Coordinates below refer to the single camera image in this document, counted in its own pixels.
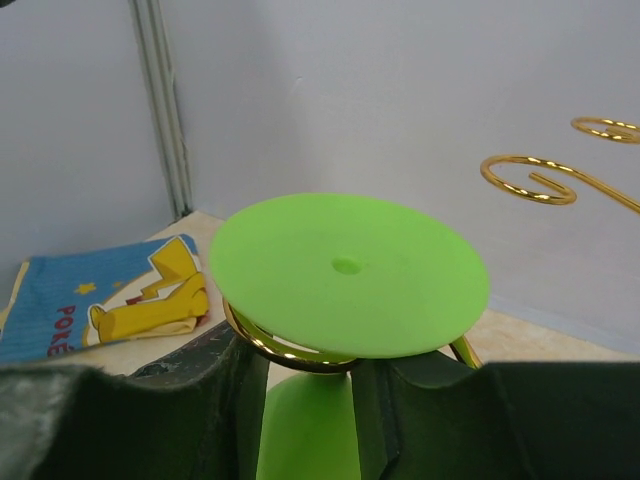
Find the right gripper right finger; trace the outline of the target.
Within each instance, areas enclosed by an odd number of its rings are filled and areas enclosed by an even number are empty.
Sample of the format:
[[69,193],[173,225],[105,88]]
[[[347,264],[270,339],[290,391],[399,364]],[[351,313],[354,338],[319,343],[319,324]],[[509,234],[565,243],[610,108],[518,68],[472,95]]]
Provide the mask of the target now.
[[635,479],[634,362],[470,368],[432,352],[352,374],[366,479]]

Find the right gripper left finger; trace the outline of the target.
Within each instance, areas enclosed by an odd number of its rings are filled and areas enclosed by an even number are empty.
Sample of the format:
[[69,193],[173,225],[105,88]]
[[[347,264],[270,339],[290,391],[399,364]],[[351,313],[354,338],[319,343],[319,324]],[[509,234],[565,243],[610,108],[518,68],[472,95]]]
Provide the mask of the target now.
[[267,361],[220,325],[129,376],[1,371],[5,479],[251,479]]

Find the green wine glass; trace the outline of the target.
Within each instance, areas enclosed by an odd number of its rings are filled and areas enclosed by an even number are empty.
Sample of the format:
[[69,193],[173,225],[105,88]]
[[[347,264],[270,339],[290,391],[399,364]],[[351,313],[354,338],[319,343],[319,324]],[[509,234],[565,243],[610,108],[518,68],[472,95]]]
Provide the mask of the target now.
[[291,371],[266,395],[260,479],[359,479],[351,372],[365,360],[450,349],[489,298],[487,269],[456,231],[366,196],[303,193],[249,206],[215,234],[209,266],[228,322]]

